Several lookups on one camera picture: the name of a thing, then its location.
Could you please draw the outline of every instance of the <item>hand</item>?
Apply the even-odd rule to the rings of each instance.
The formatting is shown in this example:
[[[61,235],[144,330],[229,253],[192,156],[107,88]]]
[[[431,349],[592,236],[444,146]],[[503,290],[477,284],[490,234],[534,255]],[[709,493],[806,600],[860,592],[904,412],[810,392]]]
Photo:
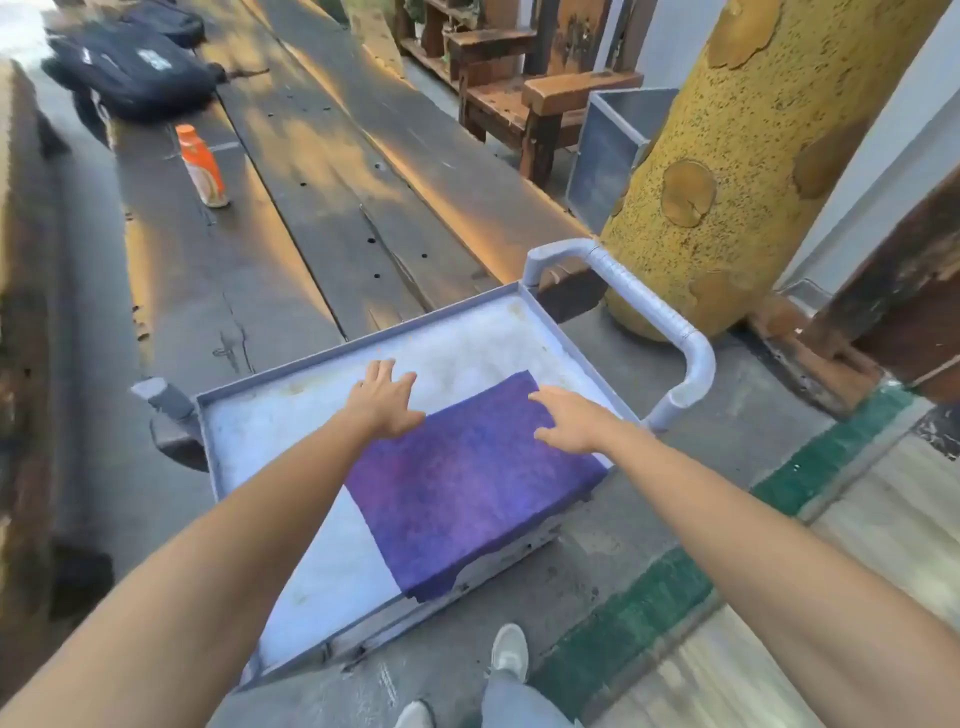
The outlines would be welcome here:
[[[611,432],[623,425],[606,407],[562,387],[541,387],[529,399],[546,407],[554,422],[538,427],[534,437],[567,452],[603,452]]]
[[[410,390],[417,375],[408,372],[393,381],[394,360],[374,360],[367,376],[350,390],[344,414],[361,418],[372,429],[373,438],[391,438],[409,432],[423,422],[423,412],[407,409]]]

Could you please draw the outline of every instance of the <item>cart handle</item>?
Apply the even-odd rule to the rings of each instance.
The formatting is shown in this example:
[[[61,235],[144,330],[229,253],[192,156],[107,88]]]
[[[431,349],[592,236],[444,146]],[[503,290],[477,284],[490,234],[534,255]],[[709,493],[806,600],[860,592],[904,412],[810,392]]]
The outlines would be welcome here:
[[[713,384],[713,375],[716,372],[713,347],[703,333],[647,288],[626,267],[616,262],[613,256],[592,238],[571,238],[534,248],[527,254],[527,261],[523,266],[523,285],[537,289],[543,271],[566,257],[581,258],[637,313],[684,353],[684,381],[663,395],[641,422],[652,432],[665,432],[674,418],[703,399]]]

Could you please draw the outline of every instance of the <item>cart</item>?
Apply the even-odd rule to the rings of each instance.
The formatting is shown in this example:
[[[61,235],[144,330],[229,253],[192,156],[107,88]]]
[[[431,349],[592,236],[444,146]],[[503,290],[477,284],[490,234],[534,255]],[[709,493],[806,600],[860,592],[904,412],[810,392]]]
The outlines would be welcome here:
[[[562,258],[582,258],[686,358],[684,380],[638,418],[544,312],[531,291]],[[699,401],[713,382],[707,338],[661,301],[595,240],[536,248],[523,278],[267,372],[187,398],[163,379],[133,390],[171,417],[206,452],[220,500],[346,400],[370,359],[394,358],[399,372],[419,374],[410,406],[428,415],[529,372],[537,385],[580,393],[655,433]],[[611,463],[596,455],[609,468]],[[420,602],[387,567],[364,517],[342,488],[313,543],[286,584],[244,670],[241,687],[303,665],[349,665],[554,539],[569,510],[545,517],[503,547],[456,574],[452,589]]]

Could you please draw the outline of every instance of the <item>gray floor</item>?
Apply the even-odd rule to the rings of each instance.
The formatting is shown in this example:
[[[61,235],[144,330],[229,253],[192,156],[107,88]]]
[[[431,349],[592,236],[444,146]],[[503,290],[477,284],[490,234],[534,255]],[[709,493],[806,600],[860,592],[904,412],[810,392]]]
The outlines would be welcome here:
[[[56,329],[59,472],[69,495],[61,527],[110,553],[123,575],[210,507],[212,497],[203,475],[153,449],[149,412],[127,392],[139,366],[112,157],[80,127],[64,93],[42,78],[38,86],[41,105],[73,149],[57,163],[69,232]],[[560,160],[558,175],[563,165]],[[600,310],[565,329],[638,412],[683,375],[676,352],[628,339]],[[717,354],[716,386],[669,440],[748,486],[829,420],[787,393],[733,339],[720,339]],[[490,643],[501,623],[515,620],[528,630],[536,663],[564,632],[674,544],[615,475],[557,543],[352,672],[305,672],[230,696],[212,724],[389,726],[404,703],[426,697],[441,725],[456,725],[479,705]]]

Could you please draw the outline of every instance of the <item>orange bottle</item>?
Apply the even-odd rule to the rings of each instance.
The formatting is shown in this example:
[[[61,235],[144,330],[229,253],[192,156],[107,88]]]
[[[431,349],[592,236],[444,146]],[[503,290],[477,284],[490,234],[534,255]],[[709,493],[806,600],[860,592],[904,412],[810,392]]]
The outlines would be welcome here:
[[[186,171],[207,207],[224,207],[230,204],[224,179],[220,176],[220,167],[213,153],[200,139],[197,130],[189,124],[177,125],[177,140],[180,142],[180,155],[186,164]]]

